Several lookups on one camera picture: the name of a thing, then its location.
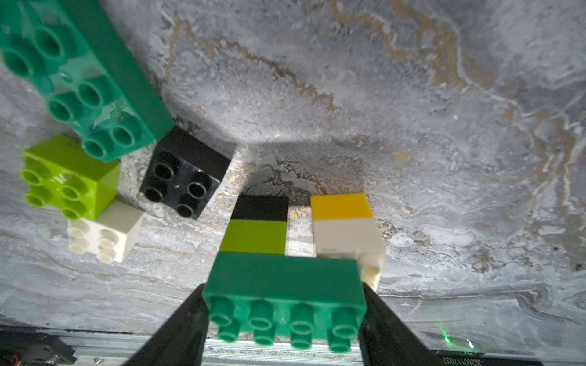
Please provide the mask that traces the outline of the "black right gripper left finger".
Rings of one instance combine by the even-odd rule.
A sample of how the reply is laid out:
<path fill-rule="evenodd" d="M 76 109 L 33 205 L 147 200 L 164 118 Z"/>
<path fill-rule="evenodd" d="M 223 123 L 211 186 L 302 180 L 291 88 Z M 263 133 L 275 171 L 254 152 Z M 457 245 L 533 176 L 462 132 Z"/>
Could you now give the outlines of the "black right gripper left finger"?
<path fill-rule="evenodd" d="M 125 364 L 200 365 L 209 327 L 209 312 L 202 296 L 203 291 L 204 285 L 199 285 Z"/>

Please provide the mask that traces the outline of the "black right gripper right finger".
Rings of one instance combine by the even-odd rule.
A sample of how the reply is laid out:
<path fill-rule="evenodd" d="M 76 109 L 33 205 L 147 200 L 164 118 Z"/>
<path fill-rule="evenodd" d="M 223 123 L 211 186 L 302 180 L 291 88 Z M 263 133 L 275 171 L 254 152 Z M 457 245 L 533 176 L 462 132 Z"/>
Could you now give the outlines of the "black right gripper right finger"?
<path fill-rule="evenodd" d="M 363 290 L 367 310 L 358 340 L 364 365 L 443 365 L 369 285 Z"/>

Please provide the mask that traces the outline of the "white square brick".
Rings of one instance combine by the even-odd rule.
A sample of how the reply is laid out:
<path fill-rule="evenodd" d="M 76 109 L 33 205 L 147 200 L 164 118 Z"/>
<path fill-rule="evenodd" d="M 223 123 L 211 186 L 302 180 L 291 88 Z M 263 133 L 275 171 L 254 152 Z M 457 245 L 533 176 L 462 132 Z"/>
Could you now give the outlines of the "white square brick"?
<path fill-rule="evenodd" d="M 361 281 L 378 288 L 386 258 L 386 246 L 373 218 L 313 222 L 314 247 L 318 257 L 355 259 Z"/>
<path fill-rule="evenodd" d="M 113 201 L 94 221 L 68 221 L 68 250 L 93 254 L 105 264 L 123 262 L 139 240 L 144 217 L 144 211 Z"/>

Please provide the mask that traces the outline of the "lime green square brick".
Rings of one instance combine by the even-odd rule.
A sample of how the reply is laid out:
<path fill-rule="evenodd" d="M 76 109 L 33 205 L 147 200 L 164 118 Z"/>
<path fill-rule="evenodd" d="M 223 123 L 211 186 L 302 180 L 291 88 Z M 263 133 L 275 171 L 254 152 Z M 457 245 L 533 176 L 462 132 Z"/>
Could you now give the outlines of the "lime green square brick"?
<path fill-rule="evenodd" d="M 285 255 L 286 221 L 230 220 L 219 251 Z"/>

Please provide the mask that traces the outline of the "yellow square brick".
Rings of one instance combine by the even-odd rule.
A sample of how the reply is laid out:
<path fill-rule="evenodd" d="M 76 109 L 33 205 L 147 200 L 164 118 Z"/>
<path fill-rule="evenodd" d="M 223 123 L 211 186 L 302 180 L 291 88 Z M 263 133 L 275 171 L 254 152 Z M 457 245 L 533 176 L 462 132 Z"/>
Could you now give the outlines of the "yellow square brick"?
<path fill-rule="evenodd" d="M 310 201 L 314 221 L 373 218 L 369 202 L 363 193 L 318 195 L 312 196 Z"/>

